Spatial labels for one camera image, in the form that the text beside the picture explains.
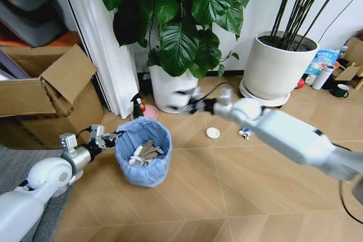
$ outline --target cup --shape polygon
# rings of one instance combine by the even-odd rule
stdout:
[[[349,87],[344,84],[338,84],[330,93],[336,97],[346,98],[349,96]]]
[[[317,76],[309,75],[306,77],[305,83],[307,85],[313,85],[317,78],[318,78]]]

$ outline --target bottle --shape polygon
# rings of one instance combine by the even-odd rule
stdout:
[[[131,100],[131,102],[134,103],[134,109],[133,109],[133,112],[132,112],[132,115],[133,115],[132,117],[133,117],[134,120],[137,119],[140,116],[143,116],[142,110],[140,108],[140,105],[139,105],[137,99],[141,99],[139,93],[134,95],[134,97]]]
[[[323,84],[327,81],[327,79],[330,77],[331,73],[333,73],[334,67],[328,65],[324,68],[324,70],[321,72],[321,74],[318,76],[316,81],[313,84],[313,89],[320,90],[323,86]]]

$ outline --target small white disc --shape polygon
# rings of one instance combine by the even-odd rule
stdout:
[[[211,139],[216,139],[221,135],[220,131],[217,128],[207,128],[206,134]]]

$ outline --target white cylinder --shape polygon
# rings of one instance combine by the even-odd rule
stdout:
[[[304,38],[303,43],[311,49],[310,51],[282,50],[260,41],[260,37],[269,34],[270,32],[263,32],[255,36],[243,79],[248,91],[254,96],[273,100],[285,97],[294,90],[315,57],[319,45],[311,39]]]
[[[187,105],[189,96],[176,94],[175,91],[188,90],[198,86],[198,79],[193,77],[189,69],[179,77],[172,77],[160,66],[150,66],[151,82],[155,105],[167,113],[179,113],[169,106],[182,107]]]
[[[313,89],[320,90],[324,83],[327,81],[331,73],[333,73],[334,67],[327,66],[324,68],[324,70],[321,72],[321,74],[318,76],[316,81],[313,84]]]

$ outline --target white bottle cap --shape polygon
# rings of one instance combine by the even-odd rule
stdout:
[[[220,131],[217,128],[213,128],[213,127],[207,128],[206,134],[211,139],[216,139],[221,135]]]
[[[332,67],[332,66],[328,65],[328,66],[326,66],[326,67],[324,68],[324,71],[326,71],[326,72],[333,72],[333,71],[334,71],[334,67]]]

